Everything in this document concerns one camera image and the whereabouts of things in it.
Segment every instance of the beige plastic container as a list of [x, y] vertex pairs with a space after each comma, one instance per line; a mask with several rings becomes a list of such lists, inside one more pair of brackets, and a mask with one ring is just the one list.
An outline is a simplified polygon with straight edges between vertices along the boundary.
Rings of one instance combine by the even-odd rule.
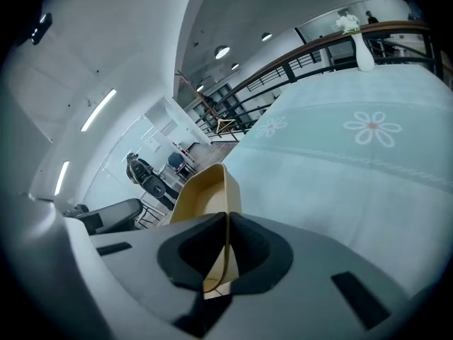
[[[225, 212], [229, 216], [231, 212], [241, 211], [239, 185], [225, 165], [217, 163], [194, 175], [184, 185], [170, 223], [193, 219], [204, 214]], [[234, 252], [229, 245], [228, 229], [227, 227], [225, 247], [205, 279], [205, 292], [213, 291], [221, 284], [239, 277]]]

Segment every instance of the pants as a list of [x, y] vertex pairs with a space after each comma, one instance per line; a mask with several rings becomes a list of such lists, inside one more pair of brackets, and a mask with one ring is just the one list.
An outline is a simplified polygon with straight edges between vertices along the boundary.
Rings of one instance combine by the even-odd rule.
[[[168, 186], [164, 180], [161, 179], [161, 182], [165, 186], [165, 194], [170, 195], [170, 197], [172, 197], [173, 199], [178, 199], [179, 193], [176, 190], [170, 188], [170, 186]], [[172, 211], [175, 208], [175, 205], [172, 203], [172, 201], [168, 199], [165, 195], [156, 199], [160, 201], [162, 204], [164, 204], [170, 211]]]

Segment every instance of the black rectangular slot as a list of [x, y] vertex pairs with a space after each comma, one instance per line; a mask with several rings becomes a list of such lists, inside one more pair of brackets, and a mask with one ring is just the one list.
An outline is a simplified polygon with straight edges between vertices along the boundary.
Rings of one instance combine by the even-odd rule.
[[367, 330], [390, 316], [386, 308], [351, 272], [339, 273], [331, 278]]
[[107, 254], [113, 254], [116, 252], [121, 252], [124, 251], [125, 249], [132, 248], [132, 246], [129, 243], [126, 242], [121, 242], [121, 243], [116, 243], [116, 244], [111, 244], [109, 246], [100, 246], [99, 248], [96, 248], [96, 251], [98, 251], [99, 256], [106, 256]]

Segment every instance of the railing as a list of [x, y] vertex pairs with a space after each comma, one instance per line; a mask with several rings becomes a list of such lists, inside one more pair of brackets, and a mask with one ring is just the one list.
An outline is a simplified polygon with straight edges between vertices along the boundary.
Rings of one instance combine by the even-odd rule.
[[[370, 51], [374, 55], [374, 61], [376, 62], [376, 64], [421, 63], [425, 64], [425, 66], [433, 74], [438, 76], [440, 79], [443, 79], [444, 67], [442, 66], [440, 49], [436, 41], [433, 40], [430, 36], [430, 29], [425, 23], [417, 21], [392, 21], [385, 23], [375, 23], [361, 26], [361, 33]], [[388, 37], [390, 34], [421, 35], [423, 37], [422, 50], [424, 51], [416, 50], [412, 47], [407, 47], [394, 41], [389, 41]], [[302, 45], [301, 47], [298, 47], [291, 52], [288, 52], [287, 54], [266, 65], [264, 68], [258, 70], [255, 74], [252, 74], [245, 81], [242, 81], [240, 84], [235, 86], [227, 95], [216, 102], [213, 109], [215, 110], [228, 98], [236, 95], [243, 89], [246, 89], [250, 93], [255, 89], [269, 86], [268, 83], [274, 79], [283, 79], [283, 81], [280, 80], [278, 84], [260, 90], [259, 93], [254, 94], [242, 101], [239, 101], [235, 106], [232, 106], [227, 110], [223, 110], [222, 116], [220, 117], [224, 119], [237, 119], [242, 115], [247, 115], [252, 112], [264, 110], [271, 106], [272, 104], [269, 103], [268, 105], [246, 110], [241, 113], [237, 113], [235, 111], [238, 107], [242, 107], [245, 102], [266, 94], [267, 92], [275, 90], [276, 88], [279, 88], [286, 84], [294, 83], [300, 79], [310, 77], [315, 74], [323, 74], [325, 72], [332, 72], [336, 70], [356, 67], [357, 62], [354, 55], [335, 60], [330, 54], [329, 48], [332, 48], [333, 46], [344, 42], [351, 42], [352, 44], [351, 36], [343, 35], [342, 33], [333, 33], [308, 42], [307, 44]], [[405, 50], [406, 52], [409, 52], [411, 56], [398, 56], [397, 48], [400, 48], [399, 51]], [[308, 64], [313, 64], [315, 63], [315, 61], [321, 61], [320, 50], [326, 51], [326, 59], [328, 60], [328, 63], [323, 63], [326, 66], [318, 69], [313, 69], [307, 73], [303, 73], [302, 71], [305, 66], [307, 66]], [[209, 109], [211, 109], [211, 107], [207, 108], [207, 112], [201, 115], [200, 119], [196, 120], [195, 123], [197, 123], [202, 128], [202, 130], [207, 133], [208, 137], [221, 137], [223, 135], [230, 135], [228, 132], [221, 132], [219, 134], [216, 134], [218, 121], [216, 120], [214, 124], [209, 124], [205, 121], [205, 118], [209, 114]], [[229, 129], [233, 133], [242, 132], [246, 134], [256, 121], [257, 120], [239, 122], [239, 120], [237, 120], [234, 124], [229, 126]]]

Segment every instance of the flower pattern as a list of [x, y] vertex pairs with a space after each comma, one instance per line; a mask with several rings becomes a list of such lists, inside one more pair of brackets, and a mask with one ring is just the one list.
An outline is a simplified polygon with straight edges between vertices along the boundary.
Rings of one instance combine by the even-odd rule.
[[258, 132], [256, 137], [260, 137], [266, 135], [267, 137], [271, 137], [275, 134], [275, 130], [280, 128], [285, 128], [287, 123], [285, 122], [285, 117], [280, 116], [278, 118], [269, 118], [265, 125], [261, 125], [258, 127]]
[[343, 127], [348, 130], [360, 130], [355, 136], [356, 143], [359, 145], [369, 144], [373, 136], [376, 136], [383, 146], [395, 146], [395, 140], [388, 132], [400, 132], [402, 128], [396, 123], [385, 123], [385, 113], [374, 112], [370, 118], [365, 112], [356, 112], [354, 117], [357, 121], [345, 122]]

